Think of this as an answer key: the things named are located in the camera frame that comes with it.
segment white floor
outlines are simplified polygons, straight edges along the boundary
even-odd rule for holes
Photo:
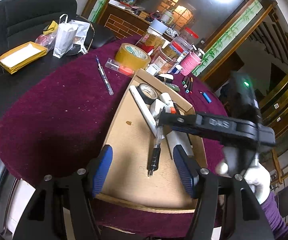
[[[30,198],[34,194],[34,191],[35,189],[26,181],[24,180],[19,181],[7,223],[7,228],[13,233],[13,235],[26,205],[28,204]],[[63,211],[64,211],[64,221],[65,221],[67,239],[75,240],[73,227],[71,224],[70,212],[67,209],[64,209]],[[221,233],[221,227],[214,228],[212,234],[212,240],[218,240],[220,238],[220,233]]]

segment pink woven container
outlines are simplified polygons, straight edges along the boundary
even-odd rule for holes
[[[182,60],[180,65],[182,66],[181,74],[187,76],[192,72],[194,68],[201,64],[201,59],[194,52],[190,52],[187,56]]]

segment brick pattern panel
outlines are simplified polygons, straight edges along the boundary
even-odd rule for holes
[[[111,29],[118,39],[123,39],[136,34],[143,35],[145,33],[136,26],[112,14],[107,19],[105,27]]]

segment blue gripper pad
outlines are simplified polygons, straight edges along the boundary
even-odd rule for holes
[[[110,145],[105,145],[97,158],[99,158],[99,165],[93,177],[92,189],[92,196],[94,198],[103,188],[111,161],[113,160],[113,148]]]
[[[198,182],[199,176],[194,167],[192,167],[194,165],[190,162],[195,162],[195,160],[190,160],[181,145],[176,145],[174,147],[173,159],[185,191],[191,198],[194,198],[194,187]]]

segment purple sleeve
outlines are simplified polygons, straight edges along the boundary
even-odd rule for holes
[[[280,212],[278,211],[274,194],[271,191],[267,200],[261,205],[268,223],[274,234],[275,239],[283,238],[288,233],[288,226],[283,221]]]

